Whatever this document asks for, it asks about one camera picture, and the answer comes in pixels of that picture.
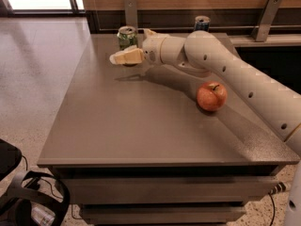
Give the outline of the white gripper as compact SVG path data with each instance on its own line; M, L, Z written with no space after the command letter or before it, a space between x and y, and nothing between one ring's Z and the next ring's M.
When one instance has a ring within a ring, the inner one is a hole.
M110 62L115 65L134 65L142 63L146 59L150 64L161 64L160 51L164 39L153 36L156 32L148 28L144 28L143 33L145 39L142 43L142 49L132 45L111 55Z

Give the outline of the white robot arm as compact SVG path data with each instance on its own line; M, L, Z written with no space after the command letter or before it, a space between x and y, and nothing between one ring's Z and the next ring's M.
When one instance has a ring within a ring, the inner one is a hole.
M301 96L241 60L213 34L199 30L174 37L146 29L141 47L132 45L110 56L113 64L171 65L195 76L215 73L301 156Z

